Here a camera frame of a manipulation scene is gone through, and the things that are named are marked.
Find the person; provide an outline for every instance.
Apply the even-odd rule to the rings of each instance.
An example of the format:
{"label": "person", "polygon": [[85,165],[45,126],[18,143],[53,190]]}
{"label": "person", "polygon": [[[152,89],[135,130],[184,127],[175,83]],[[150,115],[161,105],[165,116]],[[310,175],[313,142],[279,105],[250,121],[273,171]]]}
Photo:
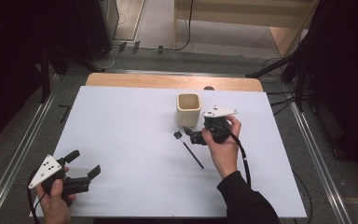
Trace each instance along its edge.
{"label": "person", "polygon": [[[241,123],[233,116],[226,116],[226,118],[231,122],[231,132],[239,137]],[[213,140],[211,132],[205,128],[202,129],[202,137],[211,151],[213,164],[223,179],[217,188],[222,193],[227,205],[227,223],[280,223],[269,202],[259,192],[249,188],[238,171],[239,147],[234,139],[229,137],[224,143],[217,144]],[[61,197],[62,189],[62,181],[55,180],[51,195],[45,195],[40,202],[45,215],[45,224],[66,224],[70,221],[69,208]],[[40,199],[44,194],[42,187],[36,187],[36,193]],[[70,196],[71,200],[76,198],[75,195]]]}

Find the cup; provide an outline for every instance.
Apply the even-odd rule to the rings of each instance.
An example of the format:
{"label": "cup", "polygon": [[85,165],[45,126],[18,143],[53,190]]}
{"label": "cup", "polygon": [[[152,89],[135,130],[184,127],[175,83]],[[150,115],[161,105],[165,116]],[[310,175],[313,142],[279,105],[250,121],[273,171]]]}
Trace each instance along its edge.
{"label": "cup", "polygon": [[194,128],[199,122],[200,97],[196,93],[181,93],[176,99],[176,124],[183,128]]}

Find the black sweater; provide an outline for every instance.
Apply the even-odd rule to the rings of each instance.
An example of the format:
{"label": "black sweater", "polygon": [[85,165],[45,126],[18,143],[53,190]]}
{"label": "black sweater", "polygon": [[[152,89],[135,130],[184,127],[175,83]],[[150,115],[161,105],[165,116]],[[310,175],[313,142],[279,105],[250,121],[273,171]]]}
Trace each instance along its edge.
{"label": "black sweater", "polygon": [[246,184],[239,171],[217,186],[227,205],[227,223],[281,223],[269,202]]}

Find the table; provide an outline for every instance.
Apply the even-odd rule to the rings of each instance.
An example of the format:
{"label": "table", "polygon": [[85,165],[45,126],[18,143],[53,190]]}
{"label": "table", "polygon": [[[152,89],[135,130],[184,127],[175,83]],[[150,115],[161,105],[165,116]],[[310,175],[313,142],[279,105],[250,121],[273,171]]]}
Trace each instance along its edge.
{"label": "table", "polygon": [[[195,0],[192,21],[268,26],[285,57],[308,28],[319,0]],[[177,20],[188,20],[191,0],[175,0],[173,36]]]}
{"label": "table", "polygon": [[[213,86],[215,91],[204,91],[205,86]],[[176,95],[191,91],[200,95],[202,110],[215,103],[238,106],[236,117],[245,120],[242,124],[248,127],[247,132],[241,131],[240,140],[247,150],[253,188],[268,198],[278,216],[305,217],[267,95],[261,90],[260,82],[249,78],[90,75],[76,97],[53,155],[58,159],[74,149],[80,151],[80,157],[71,162],[71,177],[82,176],[101,164],[102,172],[92,181],[89,192],[79,194],[72,206],[73,216],[226,215],[223,197],[215,188],[221,178],[209,150],[190,144],[205,167],[202,170],[173,137],[179,129],[174,123]],[[244,175],[240,155],[238,159]]]}

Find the white tabletop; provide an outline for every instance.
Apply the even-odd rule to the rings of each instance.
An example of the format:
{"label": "white tabletop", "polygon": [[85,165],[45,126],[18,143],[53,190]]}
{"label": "white tabletop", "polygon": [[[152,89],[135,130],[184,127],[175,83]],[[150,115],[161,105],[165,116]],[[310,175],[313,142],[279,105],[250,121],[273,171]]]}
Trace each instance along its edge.
{"label": "white tabletop", "polygon": [[[66,122],[54,158],[78,149],[69,164],[71,177],[85,176],[100,164],[102,172],[77,195],[74,217],[225,217],[216,189],[221,177],[209,149],[191,145],[175,124],[176,95],[196,92],[201,112],[221,105],[237,109],[242,123],[252,187],[279,217],[305,217],[267,95],[249,91],[200,91],[118,87],[82,87]],[[203,118],[193,130],[202,128]],[[205,169],[173,133],[183,139]],[[245,172],[239,155],[239,169]],[[37,214],[42,216],[40,208]]]}

